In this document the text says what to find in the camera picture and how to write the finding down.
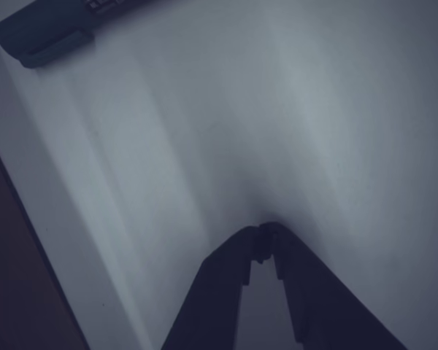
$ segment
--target gray surface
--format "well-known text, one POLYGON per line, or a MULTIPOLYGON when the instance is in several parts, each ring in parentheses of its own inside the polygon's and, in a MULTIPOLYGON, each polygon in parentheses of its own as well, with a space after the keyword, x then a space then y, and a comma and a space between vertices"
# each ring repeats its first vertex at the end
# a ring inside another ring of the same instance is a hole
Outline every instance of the gray surface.
POLYGON ((0 154, 92 349, 159 349, 204 256, 281 219, 438 350, 438 1, 173 1, 1 52, 0 154))

